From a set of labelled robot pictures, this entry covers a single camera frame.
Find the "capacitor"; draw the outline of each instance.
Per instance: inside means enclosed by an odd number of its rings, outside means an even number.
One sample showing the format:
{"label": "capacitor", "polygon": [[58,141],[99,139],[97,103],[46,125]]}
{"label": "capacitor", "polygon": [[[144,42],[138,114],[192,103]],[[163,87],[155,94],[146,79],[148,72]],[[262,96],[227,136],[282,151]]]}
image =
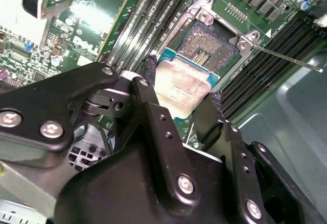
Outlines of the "capacitor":
{"label": "capacitor", "polygon": [[58,67],[61,63],[63,63],[63,57],[62,56],[54,56],[51,59],[51,65],[54,67]]}
{"label": "capacitor", "polygon": [[0,71],[0,80],[4,80],[9,76],[9,71],[6,69],[3,69]]}
{"label": "capacitor", "polygon": [[310,8],[310,2],[305,0],[298,0],[296,2],[296,7],[302,11],[306,11],[307,9]]}
{"label": "capacitor", "polygon": [[68,17],[66,18],[65,22],[68,26],[74,26],[76,24],[76,19],[73,17]]}

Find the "screw head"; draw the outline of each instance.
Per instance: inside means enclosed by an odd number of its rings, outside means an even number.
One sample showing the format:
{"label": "screw head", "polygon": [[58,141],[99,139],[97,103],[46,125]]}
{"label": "screw head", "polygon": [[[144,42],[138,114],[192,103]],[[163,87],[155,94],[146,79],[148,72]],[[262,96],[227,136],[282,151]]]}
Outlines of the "screw head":
{"label": "screw head", "polygon": [[198,142],[193,143],[194,148],[199,148],[200,144]]}
{"label": "screw head", "polygon": [[177,182],[183,193],[191,194],[194,191],[194,185],[190,178],[186,176],[179,176]]}
{"label": "screw head", "polygon": [[246,202],[246,207],[250,214],[255,218],[255,219],[260,219],[261,218],[261,211],[259,207],[256,205],[255,202],[248,200]]}
{"label": "screw head", "polygon": [[102,72],[104,72],[106,75],[112,75],[113,74],[113,72],[108,67],[103,68]]}
{"label": "screw head", "polygon": [[21,123],[21,116],[12,111],[5,111],[0,113],[0,126],[12,128]]}
{"label": "screw head", "polygon": [[206,22],[206,20],[208,19],[208,15],[204,12],[200,13],[199,15],[199,20],[202,22]]}
{"label": "screw head", "polygon": [[140,80],[139,82],[144,86],[149,86],[149,83],[146,80]]}
{"label": "screw head", "polygon": [[55,121],[50,121],[50,122],[44,123],[41,126],[40,132],[41,132],[42,136],[44,136],[46,138],[55,139],[55,138],[59,138],[60,136],[62,136],[63,128],[59,123],[57,123]]}
{"label": "screw head", "polygon": [[266,151],[266,149],[265,149],[262,145],[260,145],[260,144],[258,144],[258,148],[259,148],[260,151],[262,151],[262,152],[265,152],[265,151]]}
{"label": "screw head", "polygon": [[237,44],[237,48],[241,51],[244,51],[248,48],[250,48],[250,44],[248,42],[246,42],[245,40],[241,40],[238,44]]}
{"label": "screw head", "polygon": [[231,127],[231,129],[232,129],[234,132],[237,132],[237,131],[239,131],[239,130],[237,129],[237,127],[236,127],[236,126],[234,126],[234,125],[231,125],[230,127]]}

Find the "gray plastic panel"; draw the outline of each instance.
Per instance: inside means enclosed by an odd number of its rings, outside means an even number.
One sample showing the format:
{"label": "gray plastic panel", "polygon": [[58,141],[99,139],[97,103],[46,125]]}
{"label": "gray plastic panel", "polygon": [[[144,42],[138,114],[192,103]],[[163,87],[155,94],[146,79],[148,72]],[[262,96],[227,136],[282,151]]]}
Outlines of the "gray plastic panel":
{"label": "gray plastic panel", "polygon": [[266,145],[327,219],[327,54],[299,69],[238,124],[245,142]]}

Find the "metal lever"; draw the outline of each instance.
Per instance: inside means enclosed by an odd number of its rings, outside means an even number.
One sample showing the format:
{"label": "metal lever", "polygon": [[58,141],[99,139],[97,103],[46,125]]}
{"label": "metal lever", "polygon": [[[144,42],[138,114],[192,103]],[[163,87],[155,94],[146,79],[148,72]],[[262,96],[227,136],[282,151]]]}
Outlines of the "metal lever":
{"label": "metal lever", "polygon": [[274,55],[274,56],[277,56],[277,57],[283,58],[284,60],[287,60],[287,61],[289,61],[289,62],[293,62],[293,63],[295,63],[295,64],[298,64],[298,65],[302,66],[302,67],[309,68],[309,69],[311,69],[311,70],[313,70],[313,71],[316,71],[316,72],[319,72],[319,73],[322,73],[322,72],[323,72],[323,69],[322,69],[322,68],[319,68],[319,67],[316,67],[316,66],[310,65],[310,64],[308,64],[308,63],[301,62],[301,61],[299,61],[299,60],[296,60],[296,59],[294,59],[294,58],[291,58],[291,57],[285,56],[285,55],[280,54],[280,53],[277,53],[277,52],[270,51],[270,50],[265,49],[265,48],[262,48],[262,47],[260,47],[260,46],[258,46],[258,45],[256,45],[256,44],[255,44],[255,45],[252,45],[252,47],[255,48],[255,49],[258,49],[258,50],[260,50],[260,51],[262,51],[262,52],[265,52],[265,53],[268,53],[268,54],[271,54],[271,55]]}
{"label": "metal lever", "polygon": [[256,44],[253,44],[251,42],[251,40],[249,40],[246,36],[244,36],[242,33],[239,32],[239,35],[240,35],[240,40],[239,40],[239,43],[238,43],[238,48],[240,50],[245,50],[245,49],[248,49],[250,47],[254,48],[254,49],[257,49],[257,50],[260,50],[262,52],[265,52],[265,53],[268,53],[268,54],[271,54],[273,56],[276,56],[276,57],[279,57],[279,58],[282,58],[286,61],[289,61],[289,62],[293,62],[295,64],[298,64],[302,67],[306,67],[308,69],[311,69],[313,71],[316,71],[316,72],[319,72],[319,73],[322,73],[323,72],[323,69],[322,68],[319,68],[319,67],[316,67],[316,66],[313,66],[313,65],[310,65],[308,63],[304,63],[304,62],[301,62],[299,60],[296,60],[294,58],[291,58],[291,57],[288,57],[288,56],[285,56],[283,54],[280,54],[280,53],[277,53],[277,52],[273,52],[271,50],[268,50],[268,49],[265,49],[265,48],[262,48]]}

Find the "chip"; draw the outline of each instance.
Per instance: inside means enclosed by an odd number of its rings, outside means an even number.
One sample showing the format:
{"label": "chip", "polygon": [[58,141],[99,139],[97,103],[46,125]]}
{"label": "chip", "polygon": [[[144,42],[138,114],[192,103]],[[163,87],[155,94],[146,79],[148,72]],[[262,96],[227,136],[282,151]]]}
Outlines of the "chip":
{"label": "chip", "polygon": [[209,71],[218,72],[239,50],[206,25],[196,22],[176,52]]}
{"label": "chip", "polygon": [[38,81],[41,81],[41,80],[44,80],[46,78],[45,75],[39,73],[39,72],[36,72],[35,75],[34,75],[34,81],[35,82],[38,82]]}
{"label": "chip", "polygon": [[154,90],[159,104],[173,118],[188,118],[219,77],[171,49],[165,49],[158,62]]}

